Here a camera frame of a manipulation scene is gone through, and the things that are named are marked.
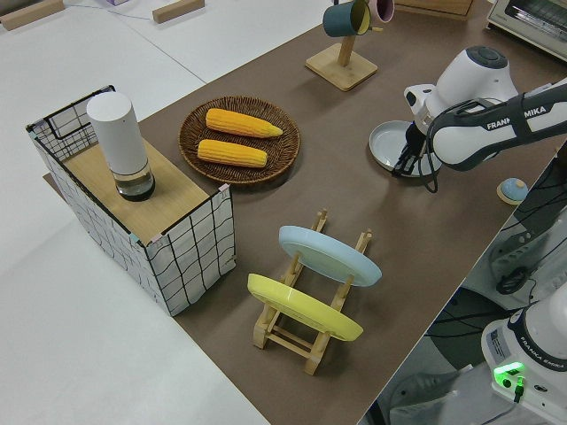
grid box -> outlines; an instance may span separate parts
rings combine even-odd
[[[86,107],[93,96],[106,91],[114,87],[104,87],[28,125],[27,132],[89,235],[174,316],[236,266],[231,189],[221,186],[198,205],[188,205],[151,240],[140,240],[68,166],[97,148]]]

yellow corn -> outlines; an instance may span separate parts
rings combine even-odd
[[[260,138],[274,137],[283,132],[266,120],[220,108],[211,108],[206,112],[206,126],[223,133]]]
[[[197,148],[197,157],[204,161],[229,166],[251,166],[262,168],[268,162],[268,154],[260,149],[238,143],[203,139]]]

mug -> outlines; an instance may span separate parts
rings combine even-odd
[[[370,8],[365,0],[334,4],[322,16],[328,36],[362,35],[370,29]]]
[[[394,0],[369,0],[372,25],[390,22],[393,16]]]

green light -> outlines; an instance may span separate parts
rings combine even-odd
[[[524,370],[524,363],[520,363],[519,361],[515,361],[513,363],[509,363],[508,365],[503,365],[494,368],[494,380],[501,386],[504,386],[503,382],[504,379],[509,378],[511,375],[516,375],[521,370]],[[518,376],[517,380],[518,385],[524,384],[524,378]]]

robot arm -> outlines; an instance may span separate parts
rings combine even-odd
[[[567,133],[567,78],[493,104],[476,99],[441,113],[426,142],[447,166],[467,171],[506,149]]]
[[[437,85],[409,87],[414,114],[392,175],[409,175],[425,152],[470,170],[498,152],[567,133],[567,79],[517,94],[508,60],[477,46],[463,50]]]

